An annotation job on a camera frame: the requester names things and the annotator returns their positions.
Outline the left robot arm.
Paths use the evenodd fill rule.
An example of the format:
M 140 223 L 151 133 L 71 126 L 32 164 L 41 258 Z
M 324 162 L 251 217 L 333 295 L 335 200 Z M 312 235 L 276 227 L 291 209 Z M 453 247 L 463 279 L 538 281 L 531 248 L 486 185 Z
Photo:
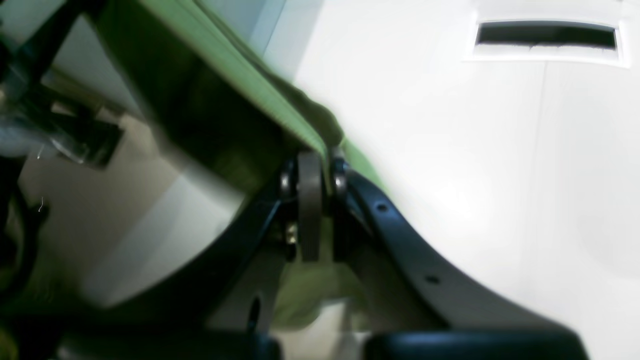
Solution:
M 77 18 L 98 16 L 105 0 L 66 0 L 27 41 L 1 39 L 1 302 L 27 285 L 38 235 L 49 208 L 30 207 L 19 186 L 29 154 L 50 153 L 81 166 L 105 168 L 124 129 L 98 119 L 71 96 L 42 84 Z

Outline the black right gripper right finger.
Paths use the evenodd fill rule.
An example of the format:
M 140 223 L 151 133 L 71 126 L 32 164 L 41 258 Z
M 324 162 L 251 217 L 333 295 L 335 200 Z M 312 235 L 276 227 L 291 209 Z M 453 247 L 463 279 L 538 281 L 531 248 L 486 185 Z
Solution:
M 364 360 L 587 360 L 573 330 L 446 260 L 344 157 L 330 176 L 333 258 L 361 281 L 370 310 Z

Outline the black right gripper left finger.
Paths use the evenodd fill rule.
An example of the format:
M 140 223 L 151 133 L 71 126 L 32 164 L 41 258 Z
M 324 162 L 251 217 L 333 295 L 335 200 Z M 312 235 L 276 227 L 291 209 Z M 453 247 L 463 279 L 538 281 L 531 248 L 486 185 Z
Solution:
M 281 360 L 269 336 L 282 271 L 320 257 L 323 169 L 287 159 L 224 232 L 142 294 L 65 333 L 57 360 Z

